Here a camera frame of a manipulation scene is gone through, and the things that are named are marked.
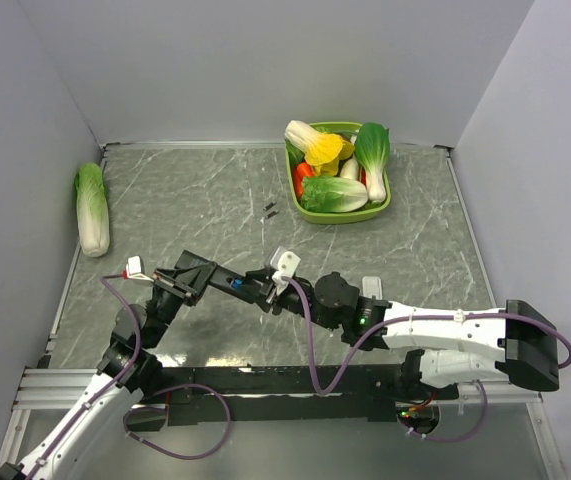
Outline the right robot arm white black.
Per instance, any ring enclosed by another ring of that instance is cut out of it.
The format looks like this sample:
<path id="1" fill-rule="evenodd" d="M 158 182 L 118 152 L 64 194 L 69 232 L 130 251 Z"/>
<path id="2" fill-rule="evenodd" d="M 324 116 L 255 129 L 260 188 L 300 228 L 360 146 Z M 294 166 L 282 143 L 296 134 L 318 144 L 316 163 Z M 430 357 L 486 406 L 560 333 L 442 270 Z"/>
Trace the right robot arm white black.
<path id="1" fill-rule="evenodd" d="M 340 329 L 352 351 L 406 349 L 401 383 L 413 398 L 476 380 L 507 380 L 535 392 L 560 387 L 557 329 L 522 300 L 477 312 L 417 308 L 366 297 L 337 272 L 315 284 L 251 272 L 230 285 L 257 305 Z"/>

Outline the black remote control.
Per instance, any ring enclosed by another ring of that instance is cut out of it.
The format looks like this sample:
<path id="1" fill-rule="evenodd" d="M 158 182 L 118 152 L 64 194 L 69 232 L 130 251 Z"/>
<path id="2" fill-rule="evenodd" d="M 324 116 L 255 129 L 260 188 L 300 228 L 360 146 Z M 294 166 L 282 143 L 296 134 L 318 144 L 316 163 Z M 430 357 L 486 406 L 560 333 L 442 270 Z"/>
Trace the black remote control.
<path id="1" fill-rule="evenodd" d="M 210 277 L 210 286 L 248 304 L 258 304 L 265 299 L 265 295 L 251 295 L 245 288 L 243 291 L 239 291 L 231 286 L 232 281 L 236 278 L 244 280 L 246 273 L 239 274 L 224 266 L 217 265 L 216 270 Z"/>

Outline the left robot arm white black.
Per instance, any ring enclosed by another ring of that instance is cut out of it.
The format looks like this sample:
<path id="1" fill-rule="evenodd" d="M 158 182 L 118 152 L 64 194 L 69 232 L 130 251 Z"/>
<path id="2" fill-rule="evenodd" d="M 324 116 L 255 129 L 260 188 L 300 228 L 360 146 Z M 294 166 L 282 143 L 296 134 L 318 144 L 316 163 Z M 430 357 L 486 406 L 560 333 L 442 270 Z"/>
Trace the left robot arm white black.
<path id="1" fill-rule="evenodd" d="M 79 479 L 100 444 L 131 407 L 160 395 L 162 364 L 147 350 L 160 342 L 182 306 L 200 300 L 217 267 L 214 262 L 195 259 L 187 251 L 181 259 L 185 265 L 157 269 L 150 275 L 144 273 L 140 258 L 128 259 L 120 277 L 152 286 L 152 297 L 144 307 L 128 303 L 114 288 L 111 281 L 119 275 L 100 278 L 122 305 L 110 345 L 63 419 L 18 463 L 2 464 L 0 479 Z"/>

